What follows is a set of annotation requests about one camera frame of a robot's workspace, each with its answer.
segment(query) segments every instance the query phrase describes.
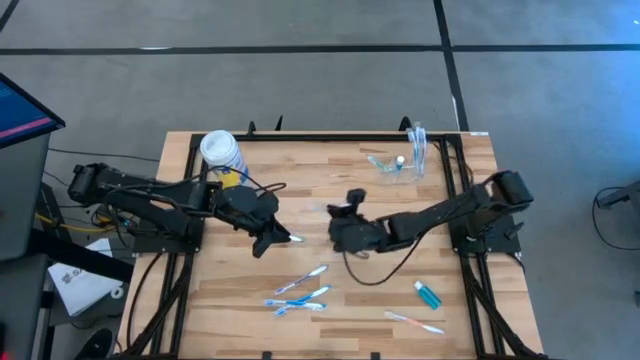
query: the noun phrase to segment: floor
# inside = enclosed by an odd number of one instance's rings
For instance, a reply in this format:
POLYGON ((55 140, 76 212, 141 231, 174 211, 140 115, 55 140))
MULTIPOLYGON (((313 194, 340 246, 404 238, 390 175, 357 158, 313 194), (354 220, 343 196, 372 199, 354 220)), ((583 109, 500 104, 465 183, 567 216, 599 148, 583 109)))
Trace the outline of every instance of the floor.
MULTIPOLYGON (((546 353, 637 358, 640 252, 603 244, 590 214, 599 189, 640 180, 637 1, 0 0, 0 13, 14 6, 4 29, 0 20, 0 71, 67 121, 53 147, 157 158, 167 131, 272 129, 280 115, 296 130, 389 130, 406 115, 428 130, 489 131, 499 166, 520 171, 536 198, 520 239, 546 353), (441 35, 448 63, 441 51, 212 54, 440 45, 441 35), (139 55, 160 47, 182 49, 139 55), (71 50, 46 50, 57 48, 71 50)), ((50 153, 47 170, 69 181, 73 165, 94 161, 150 176, 156 167, 50 153)), ((626 204, 597 217, 609 241, 640 247, 626 204)), ((89 335, 63 327, 53 358, 89 335)))

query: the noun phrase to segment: yellow label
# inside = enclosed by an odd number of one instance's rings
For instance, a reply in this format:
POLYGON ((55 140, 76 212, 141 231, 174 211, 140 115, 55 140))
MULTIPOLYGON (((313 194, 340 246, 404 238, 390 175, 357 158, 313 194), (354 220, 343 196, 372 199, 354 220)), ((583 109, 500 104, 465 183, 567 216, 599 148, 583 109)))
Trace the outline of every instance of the yellow label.
POLYGON ((240 174, 235 172, 229 172, 225 174, 223 172, 218 172, 218 180, 222 181, 222 188, 228 188, 231 186, 240 185, 240 174))

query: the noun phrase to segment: toothbrush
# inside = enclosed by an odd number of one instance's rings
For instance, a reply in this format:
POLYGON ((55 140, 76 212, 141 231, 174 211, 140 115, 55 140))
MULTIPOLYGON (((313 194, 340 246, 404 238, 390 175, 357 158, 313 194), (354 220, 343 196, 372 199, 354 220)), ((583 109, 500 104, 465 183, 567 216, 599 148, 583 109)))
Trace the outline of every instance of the toothbrush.
POLYGON ((323 311, 327 307, 326 304, 318 303, 304 303, 301 306, 298 305, 285 305, 274 312, 276 317, 280 317, 289 311, 289 309, 309 309, 311 311, 323 311))
POLYGON ((324 309, 327 307, 326 304, 320 304, 320 303, 299 303, 297 301, 288 301, 288 300, 273 300, 273 299, 268 299, 264 301, 264 305, 265 306, 280 306, 283 307, 284 305, 288 305, 290 307, 303 307, 303 308, 307 308, 307 309, 324 309))
POLYGON ((274 300, 267 299, 264 301, 264 306, 280 306, 280 305, 292 305, 292 306, 303 306, 304 302, 298 302, 295 300, 274 300))
POLYGON ((301 297, 300 299, 295 300, 295 302, 299 302, 299 303, 307 302, 307 300, 313 299, 315 297, 318 297, 318 296, 326 293, 327 291, 329 291, 329 289, 331 289, 331 285, 325 285, 325 286, 321 287, 320 289, 312 292, 311 294, 305 295, 305 296, 301 297))
POLYGON ((427 159, 427 132, 422 127, 416 129, 416 137, 421 147, 420 156, 420 177, 424 177, 424 164, 427 159))
POLYGON ((416 131, 415 129, 411 129, 408 132, 409 135, 409 141, 411 142, 411 145, 413 146, 413 163, 415 165, 416 168, 416 175, 419 177, 420 176, 420 151, 418 150, 418 140, 416 139, 416 131))
POLYGON ((412 325, 415 325, 415 326, 419 326, 419 327, 421 327, 421 328, 423 328, 423 329, 425 329, 427 331, 430 331, 432 333, 435 333, 435 334, 444 335, 444 331, 441 330, 441 329, 438 329, 437 327, 424 325, 424 324, 422 324, 421 322, 419 322, 417 320, 414 320, 414 319, 408 318, 406 316, 402 316, 402 315, 396 314, 396 313, 391 312, 391 311, 385 311, 384 312, 384 316, 389 318, 389 319, 408 322, 409 324, 412 324, 412 325))
POLYGON ((325 270, 327 270, 329 268, 329 265, 320 265, 318 266, 315 270, 313 270, 312 272, 308 273, 307 275, 299 278, 298 280, 295 280, 281 288, 279 288, 278 290, 276 290, 276 295, 280 295, 282 293, 284 293, 285 291, 298 286, 300 283, 302 283, 303 281, 312 278, 314 276, 318 276, 321 273, 323 273, 325 270))

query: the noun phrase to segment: yellow cable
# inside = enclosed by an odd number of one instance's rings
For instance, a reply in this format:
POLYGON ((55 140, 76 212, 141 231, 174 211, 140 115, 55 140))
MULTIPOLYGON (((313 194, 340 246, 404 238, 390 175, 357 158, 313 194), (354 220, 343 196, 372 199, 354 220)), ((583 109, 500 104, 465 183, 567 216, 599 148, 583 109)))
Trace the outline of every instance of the yellow cable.
MULTIPOLYGON (((36 218, 46 222, 47 224, 53 224, 53 220, 49 219, 48 217, 42 216, 40 214, 36 213, 36 218)), ((83 227, 67 225, 67 224, 60 224, 60 226, 65 229, 88 232, 88 233, 102 233, 102 232, 108 232, 114 229, 113 227, 109 227, 105 229, 91 229, 91 228, 83 228, 83 227)))

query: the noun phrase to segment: black cable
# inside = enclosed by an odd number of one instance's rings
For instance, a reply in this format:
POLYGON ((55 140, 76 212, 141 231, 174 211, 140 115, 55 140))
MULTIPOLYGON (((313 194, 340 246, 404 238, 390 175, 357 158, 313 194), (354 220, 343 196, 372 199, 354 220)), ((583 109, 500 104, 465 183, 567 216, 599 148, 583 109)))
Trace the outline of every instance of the black cable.
POLYGON ((53 175, 52 173, 48 172, 47 170, 43 171, 45 175, 49 175, 51 176, 55 181, 59 182, 60 184, 62 184, 63 186, 69 186, 69 184, 67 184, 66 182, 60 180, 59 177, 53 175))
POLYGON ((114 217, 115 217, 115 221, 113 223, 113 227, 116 230, 116 236, 118 237, 118 240, 120 240, 120 243, 122 244, 122 246, 127 248, 129 251, 133 252, 133 249, 130 248, 129 245, 127 245, 127 242, 124 241, 124 238, 122 237, 122 233, 120 232, 120 221, 118 221, 118 209, 115 209, 114 217))
MULTIPOLYGON (((436 149, 438 149, 438 151, 441 151, 440 150, 440 145, 438 145, 438 143, 432 142, 430 144, 433 145, 436 149)), ((449 156, 449 159, 458 161, 458 159, 455 156, 449 156)), ((469 183, 471 185, 475 184, 475 179, 474 179, 474 176, 473 176, 473 170, 471 170, 471 166, 469 166, 469 164, 467 164, 466 161, 464 163, 464 166, 467 168, 467 172, 469 173, 469 183)))
POLYGON ((98 319, 94 319, 89 325, 86 325, 86 326, 76 325, 73 322, 70 322, 69 324, 71 324, 71 326, 73 326, 78 330, 88 330, 88 329, 91 329, 93 325, 95 325, 97 322, 98 322, 98 319))
MULTIPOLYGON (((456 210, 458 210, 460 208, 460 206, 462 206, 462 204, 464 204, 464 202, 467 200, 468 197, 472 196, 472 192, 468 191, 467 193, 465 193, 466 195, 460 199, 458 199, 458 205, 457 206, 453 206, 449 211, 447 211, 447 213, 442 216, 442 223, 447 223, 449 222, 449 216, 451 216, 451 214, 453 214, 456 210)), ((361 285, 366 285, 366 286, 376 286, 376 285, 380 285, 380 284, 384 284, 385 282, 387 282, 387 280, 389 280, 396 272, 398 272, 398 270, 400 270, 400 268, 402 267, 402 265, 404 265, 405 262, 407 262, 407 260, 409 259, 409 256, 411 256, 411 254, 413 254, 413 252, 415 251, 415 249, 418 247, 418 245, 420 244, 420 242, 422 241, 422 238, 424 237, 424 235, 427 233, 428 231, 425 232, 421 232, 419 233, 416 238, 416 242, 413 244, 413 246, 411 247, 411 250, 409 250, 409 252, 407 253, 407 255, 405 255, 404 259, 402 259, 402 261, 400 261, 400 263, 393 269, 391 270, 391 272, 389 273, 389 275, 385 276, 384 279, 380 280, 380 281, 375 281, 375 282, 365 282, 362 281, 360 279, 358 279, 358 277, 353 273, 353 271, 351 271, 351 267, 349 266, 349 262, 347 261, 347 253, 346 251, 342 251, 342 258, 344 259, 344 265, 347 268, 347 272, 349 273, 349 275, 351 275, 351 277, 353 278, 353 280, 355 280, 356 282, 358 282, 361 285)))
POLYGON ((265 192, 276 192, 276 191, 280 191, 284 188, 287 187, 287 183, 284 182, 279 182, 279 183, 273 183, 273 184, 269 184, 264 186, 262 189, 258 189, 258 190, 264 190, 265 192))
POLYGON ((151 268, 153 268, 153 265, 155 265, 158 259, 160 259, 160 256, 162 256, 162 253, 158 253, 153 258, 153 260, 151 260, 151 262, 149 263, 149 266, 147 266, 147 269, 144 271, 144 273, 142 274, 142 277, 140 278, 140 282, 138 283, 138 288, 136 289, 135 294, 133 294, 133 300, 131 300, 131 308, 129 309, 129 322, 127 323, 127 348, 131 347, 131 322, 133 320, 133 311, 136 308, 136 303, 138 302, 138 296, 140 295, 140 290, 142 289, 142 285, 144 284, 145 280, 147 280, 147 276, 149 276, 149 272, 151 271, 151 268))
POLYGON ((347 252, 346 251, 342 251, 342 259, 344 259, 344 266, 347 268, 347 272, 349 273, 349 275, 351 275, 353 280, 355 280, 360 285, 376 286, 376 285, 384 284, 396 272, 398 272, 398 270, 400 270, 402 265, 404 265, 404 263, 407 262, 407 260, 409 260, 409 256, 411 256, 411 254, 413 254, 413 251, 418 247, 418 244, 420 244, 421 240, 422 240, 422 237, 420 237, 418 240, 416 240, 416 243, 413 244, 413 246, 411 247, 411 250, 409 250, 407 255, 405 255, 404 259, 402 259, 402 261, 400 261, 400 263, 393 270, 391 270, 389 275, 385 276, 385 278, 380 280, 380 281, 366 282, 366 281, 362 281, 362 280, 358 279, 358 277, 353 273, 353 271, 351 271, 351 267, 349 266, 349 261, 347 261, 347 252))
POLYGON ((605 191, 619 190, 619 189, 622 189, 622 187, 620 187, 620 186, 606 187, 606 188, 598 191, 596 196, 593 197, 593 204, 591 205, 591 220, 593 221, 593 228, 596 229, 596 233, 598 234, 598 237, 600 238, 600 240, 602 240, 602 242, 607 244, 609 247, 612 247, 612 248, 617 249, 617 250, 624 250, 624 251, 638 251, 638 250, 640 250, 640 248, 624 248, 624 247, 621 247, 621 246, 613 245, 612 243, 608 242, 604 238, 604 236, 602 236, 602 233, 600 233, 600 229, 598 228, 598 223, 596 222, 596 204, 598 202, 598 197, 600 196, 600 194, 602 194, 605 191))
POLYGON ((134 156, 134 155, 90 153, 90 152, 85 152, 85 151, 72 151, 72 150, 63 150, 63 149, 56 149, 56 148, 49 148, 49 151, 65 153, 65 154, 119 157, 119 158, 142 160, 142 161, 149 161, 149 162, 160 162, 160 160, 158 160, 158 159, 151 159, 151 158, 145 158, 145 157, 142 157, 142 156, 134 156))
POLYGON ((520 260, 515 253, 507 253, 507 255, 512 258, 513 260, 515 260, 515 262, 518 263, 518 265, 520 265, 520 267, 522 268, 522 273, 526 274, 527 273, 527 269, 524 267, 524 263, 522 262, 522 260, 520 260))
POLYGON ((247 174, 243 173, 243 172, 242 172, 242 171, 240 171, 240 170, 234 169, 234 168, 232 168, 232 167, 224 166, 224 165, 210 167, 209 169, 207 169, 207 171, 205 171, 205 172, 204 172, 204 174, 198 174, 198 175, 192 176, 192 177, 190 177, 190 178, 186 178, 186 179, 184 179, 184 180, 180 180, 180 181, 175 182, 175 183, 172 183, 172 184, 166 184, 166 185, 153 185, 152 187, 153 187, 153 188, 156 188, 156 189, 167 189, 167 188, 171 188, 171 187, 178 186, 178 185, 182 185, 182 184, 187 183, 187 182, 189 182, 189 181, 195 180, 195 179, 199 178, 201 175, 206 175, 206 174, 208 174, 208 173, 210 173, 210 172, 212 172, 212 171, 214 171, 214 170, 219 170, 219 169, 227 169, 227 170, 232 171, 232 172, 234 172, 234 173, 236 173, 236 174, 242 175, 242 176, 246 177, 246 178, 247 178, 247 180, 251 181, 255 186, 257 186, 257 187, 258 187, 258 190, 268 191, 268 190, 266 190, 266 189, 265 189, 265 187, 264 187, 264 186, 260 185, 257 181, 255 181, 255 180, 254 180, 252 177, 250 177, 249 175, 247 175, 247 174))

